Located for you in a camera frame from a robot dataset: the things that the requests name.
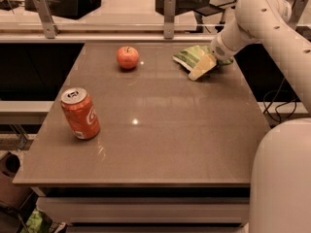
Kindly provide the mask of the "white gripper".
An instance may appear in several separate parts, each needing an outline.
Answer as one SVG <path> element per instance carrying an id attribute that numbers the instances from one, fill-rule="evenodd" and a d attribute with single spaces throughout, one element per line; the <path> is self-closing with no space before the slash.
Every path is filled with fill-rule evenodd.
<path id="1" fill-rule="evenodd" d="M 210 47 L 213 54 L 205 54 L 190 71 L 189 78 L 192 81 L 196 81 L 205 73 L 212 70 L 217 65 L 217 59 L 229 60 L 236 53 L 238 53 L 241 48 L 241 41 L 237 37 L 231 37 L 223 33 L 218 33 L 212 40 Z"/>

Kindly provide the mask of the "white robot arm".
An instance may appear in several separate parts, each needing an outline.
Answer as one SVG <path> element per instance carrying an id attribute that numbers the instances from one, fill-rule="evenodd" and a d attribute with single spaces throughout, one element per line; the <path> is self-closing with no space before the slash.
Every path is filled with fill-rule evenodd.
<path id="1" fill-rule="evenodd" d="M 212 40 L 190 79 L 259 42 L 311 111 L 311 44 L 288 25 L 291 13 L 285 0 L 238 0 L 234 19 Z M 310 118 L 284 121 L 261 140 L 252 169 L 249 233 L 311 233 Z"/>

